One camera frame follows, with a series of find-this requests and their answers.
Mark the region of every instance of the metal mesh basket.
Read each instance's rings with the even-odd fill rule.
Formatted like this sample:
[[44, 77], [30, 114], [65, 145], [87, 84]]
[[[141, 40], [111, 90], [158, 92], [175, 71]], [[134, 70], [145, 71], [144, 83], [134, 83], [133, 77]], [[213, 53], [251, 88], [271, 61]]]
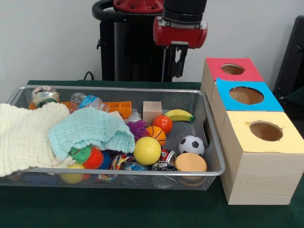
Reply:
[[[31, 92], [37, 86], [24, 86], [17, 89], [7, 103], [28, 108]], [[104, 102], [131, 101], [132, 109], [139, 113], [143, 101], [161, 101], [163, 112], [182, 109], [192, 113], [195, 121], [173, 122], [173, 131], [167, 135], [165, 149], [173, 149], [178, 154], [180, 140], [187, 135], [196, 135], [205, 145], [203, 158], [207, 163], [206, 172], [164, 172], [164, 171], [124, 171], [124, 170], [75, 170], [33, 168], [9, 177], [0, 178], [2, 186], [41, 186], [77, 188], [128, 188], [128, 189], [175, 189], [207, 190], [216, 176], [225, 170], [222, 150], [219, 145], [212, 114], [206, 96], [196, 90], [127, 89], [100, 87], [55, 86], [60, 93], [60, 101], [68, 102], [75, 92], [100, 97]], [[115, 176], [114, 180], [100, 180], [98, 175]], [[62, 175], [82, 176], [83, 180], [69, 184]]]

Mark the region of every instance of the mint green cloth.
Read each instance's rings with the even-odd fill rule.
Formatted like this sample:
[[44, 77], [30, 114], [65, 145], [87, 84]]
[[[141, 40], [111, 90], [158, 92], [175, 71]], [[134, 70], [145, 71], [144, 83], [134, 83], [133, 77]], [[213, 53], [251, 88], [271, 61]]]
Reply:
[[94, 108], [83, 108], [67, 116], [48, 132], [55, 155], [64, 160], [72, 147], [93, 145], [100, 150], [133, 153], [134, 135], [123, 120]]

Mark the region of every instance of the black and white ball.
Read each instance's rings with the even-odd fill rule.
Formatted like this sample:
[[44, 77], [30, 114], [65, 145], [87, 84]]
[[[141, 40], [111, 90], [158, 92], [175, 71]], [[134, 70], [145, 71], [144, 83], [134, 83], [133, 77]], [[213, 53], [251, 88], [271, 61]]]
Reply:
[[202, 156], [205, 152], [205, 147], [199, 137], [188, 135], [180, 141], [179, 150], [181, 154], [189, 152]]

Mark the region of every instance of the yellow ball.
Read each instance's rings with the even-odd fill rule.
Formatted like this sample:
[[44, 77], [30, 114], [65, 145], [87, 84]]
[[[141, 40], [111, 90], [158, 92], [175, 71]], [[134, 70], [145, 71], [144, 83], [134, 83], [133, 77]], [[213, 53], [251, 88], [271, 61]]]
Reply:
[[161, 152], [161, 146], [156, 139], [143, 137], [136, 142], [133, 155], [140, 164], [152, 165], [159, 160]]
[[[69, 169], [85, 169], [81, 164], [75, 163], [74, 165], [69, 165]], [[77, 184], [82, 181], [84, 174], [83, 173], [61, 173], [61, 179], [68, 184]]]

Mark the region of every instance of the green spiky ball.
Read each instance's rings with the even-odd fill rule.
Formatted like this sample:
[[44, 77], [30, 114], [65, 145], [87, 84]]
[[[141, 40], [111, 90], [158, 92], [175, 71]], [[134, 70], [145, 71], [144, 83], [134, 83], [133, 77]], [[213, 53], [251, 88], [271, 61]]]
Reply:
[[83, 164], [88, 160], [92, 152], [91, 146], [86, 146], [85, 148], [79, 150], [76, 148], [72, 148], [71, 150], [71, 156], [74, 160], [76, 160], [77, 163]]

